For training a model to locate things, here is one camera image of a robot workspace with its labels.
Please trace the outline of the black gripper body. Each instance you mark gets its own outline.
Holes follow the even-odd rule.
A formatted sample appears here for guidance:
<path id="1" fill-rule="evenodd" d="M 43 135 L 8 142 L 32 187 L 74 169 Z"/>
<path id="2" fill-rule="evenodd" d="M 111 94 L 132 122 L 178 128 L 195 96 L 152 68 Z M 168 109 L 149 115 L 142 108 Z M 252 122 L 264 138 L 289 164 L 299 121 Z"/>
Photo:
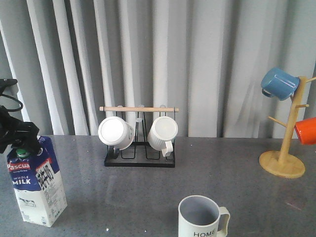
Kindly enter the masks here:
<path id="1" fill-rule="evenodd" d="M 3 154 L 8 145 L 12 149 L 23 149 L 37 154 L 40 143 L 37 135 L 39 128 L 33 122 L 24 122 L 12 117 L 4 106 L 0 107 L 0 153 Z"/>

